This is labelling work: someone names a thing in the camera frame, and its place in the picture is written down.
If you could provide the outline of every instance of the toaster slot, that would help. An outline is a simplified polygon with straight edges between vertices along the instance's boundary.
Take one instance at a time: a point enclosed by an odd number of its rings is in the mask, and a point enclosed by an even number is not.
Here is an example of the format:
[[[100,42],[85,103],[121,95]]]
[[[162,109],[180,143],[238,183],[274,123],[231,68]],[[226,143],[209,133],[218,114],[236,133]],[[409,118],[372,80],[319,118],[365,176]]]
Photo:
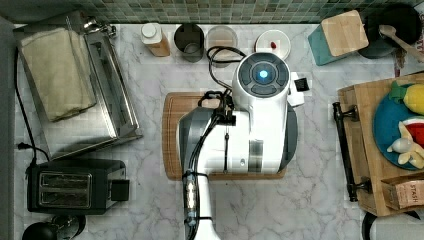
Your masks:
[[[89,208],[91,174],[41,173],[39,201],[43,207]]]

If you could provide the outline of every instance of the dish rack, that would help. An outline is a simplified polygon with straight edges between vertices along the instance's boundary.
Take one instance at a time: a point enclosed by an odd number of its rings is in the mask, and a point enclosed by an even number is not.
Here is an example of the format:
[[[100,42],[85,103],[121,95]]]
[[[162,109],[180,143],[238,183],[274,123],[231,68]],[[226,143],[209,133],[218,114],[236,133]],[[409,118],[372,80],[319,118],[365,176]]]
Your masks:
[[[89,84],[96,104],[76,116],[49,121],[37,92],[21,41],[43,31],[65,28],[84,37],[90,64]],[[115,27],[102,25],[74,11],[14,30],[25,75],[51,159],[62,159],[142,136],[110,37]]]

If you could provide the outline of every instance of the toaster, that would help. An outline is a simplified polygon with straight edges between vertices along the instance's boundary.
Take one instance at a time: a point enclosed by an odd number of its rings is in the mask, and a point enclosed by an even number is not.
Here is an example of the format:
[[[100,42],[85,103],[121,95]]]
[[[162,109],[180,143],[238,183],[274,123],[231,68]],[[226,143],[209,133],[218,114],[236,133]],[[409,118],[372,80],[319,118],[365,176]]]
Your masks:
[[[122,161],[63,159],[30,167],[27,207],[30,212],[100,215],[128,201],[129,180]]]

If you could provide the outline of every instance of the wooden tray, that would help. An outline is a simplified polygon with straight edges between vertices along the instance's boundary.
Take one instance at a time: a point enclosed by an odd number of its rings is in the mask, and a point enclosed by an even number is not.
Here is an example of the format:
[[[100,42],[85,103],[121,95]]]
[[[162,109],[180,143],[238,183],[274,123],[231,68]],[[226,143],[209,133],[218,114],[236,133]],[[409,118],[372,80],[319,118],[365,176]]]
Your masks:
[[[362,177],[368,177],[372,182],[372,193],[358,190],[359,206],[378,217],[422,208],[394,210],[387,207],[384,201],[382,180],[424,173],[424,170],[409,171],[393,165],[381,154],[374,141],[372,132],[374,113],[381,99],[389,93],[391,83],[395,80],[400,85],[424,83],[424,74],[357,84],[339,90],[342,111],[349,110],[352,105],[357,105],[359,111],[359,122],[352,122],[350,118],[344,119],[355,183],[360,183]]]
[[[162,116],[162,153],[166,175],[170,180],[181,180],[182,170],[177,153],[176,130],[181,117],[197,107],[197,102],[203,96],[202,92],[173,92],[166,96]],[[203,102],[204,107],[216,108],[217,100]],[[211,180],[259,180],[279,179],[284,177],[286,169],[276,174],[236,174],[213,173]]]

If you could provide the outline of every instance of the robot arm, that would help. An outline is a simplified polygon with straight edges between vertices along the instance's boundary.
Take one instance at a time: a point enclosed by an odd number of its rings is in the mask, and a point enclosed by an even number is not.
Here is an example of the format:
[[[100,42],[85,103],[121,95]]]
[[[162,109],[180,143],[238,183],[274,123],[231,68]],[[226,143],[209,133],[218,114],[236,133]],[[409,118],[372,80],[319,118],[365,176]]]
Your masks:
[[[275,174],[290,161],[289,86],[290,72],[281,59],[272,53],[254,53],[241,61],[235,73],[233,124],[219,124],[216,112],[206,108],[180,120],[177,146],[184,173],[186,239],[219,239],[212,224],[210,173]],[[294,129],[296,142],[297,124]]]

